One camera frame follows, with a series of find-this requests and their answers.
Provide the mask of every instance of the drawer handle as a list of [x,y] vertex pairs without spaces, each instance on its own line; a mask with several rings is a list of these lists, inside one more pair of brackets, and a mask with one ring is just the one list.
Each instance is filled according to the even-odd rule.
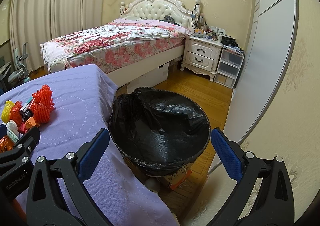
[[203,60],[201,60],[201,61],[198,61],[197,57],[195,57],[195,59],[196,59],[196,61],[197,61],[197,62],[202,62],[202,61],[203,61]]
[[199,50],[202,50],[202,52],[205,53],[205,50],[203,50],[203,49],[197,49],[197,51],[199,51]]

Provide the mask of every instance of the silver screw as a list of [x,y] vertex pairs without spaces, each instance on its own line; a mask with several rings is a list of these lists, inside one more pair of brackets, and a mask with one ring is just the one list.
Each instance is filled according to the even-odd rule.
[[276,157],[276,160],[277,160],[279,163],[281,163],[281,162],[283,161],[283,159],[282,159],[281,156],[277,156],[277,157]]
[[37,159],[38,163],[41,163],[41,162],[43,162],[43,160],[44,160],[44,157],[43,157],[43,156],[41,156],[41,157],[38,157],[38,159]]
[[248,158],[250,158],[250,159],[254,158],[254,154],[251,153],[251,152],[247,152],[247,153],[245,154],[245,156],[248,157]]
[[75,154],[72,153],[72,152],[67,153],[67,155],[66,155],[66,158],[67,158],[67,159],[72,159],[72,158],[74,158],[74,157],[75,157]]

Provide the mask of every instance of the white carved headboard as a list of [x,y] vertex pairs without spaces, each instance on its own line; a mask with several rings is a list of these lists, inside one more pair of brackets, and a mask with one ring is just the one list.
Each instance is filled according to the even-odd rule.
[[129,4],[128,9],[120,17],[124,19],[140,17],[150,20],[163,20],[166,15],[169,15],[176,23],[191,30],[191,14],[192,11],[185,9],[182,2],[178,0],[136,0]]

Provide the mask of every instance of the blue gripper pad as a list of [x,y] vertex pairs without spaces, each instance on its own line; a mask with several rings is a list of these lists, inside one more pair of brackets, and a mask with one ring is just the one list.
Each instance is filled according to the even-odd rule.
[[243,176],[242,163],[223,135],[216,128],[211,132],[211,143],[229,177],[239,183]]
[[5,124],[0,125],[0,138],[3,138],[7,135],[7,126]]
[[90,179],[103,153],[107,149],[109,141],[110,135],[108,130],[104,129],[102,133],[98,134],[98,137],[78,165],[78,179],[80,182]]

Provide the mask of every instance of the transparent drawer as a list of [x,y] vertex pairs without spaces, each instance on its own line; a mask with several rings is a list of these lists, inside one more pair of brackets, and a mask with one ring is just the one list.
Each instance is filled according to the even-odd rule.
[[214,82],[222,84],[226,87],[233,88],[233,85],[235,84],[235,79],[232,79],[230,77],[224,76],[220,73],[217,73],[214,77]]
[[222,50],[222,54],[221,54],[221,60],[223,62],[228,62],[230,64],[232,64],[235,67],[240,68],[241,67],[241,63],[242,63],[242,57],[238,56],[236,54],[232,54],[230,52],[228,52],[226,49]]
[[218,72],[221,74],[225,74],[226,76],[230,76],[231,78],[236,79],[238,72],[240,69],[230,66],[222,61],[220,61]]

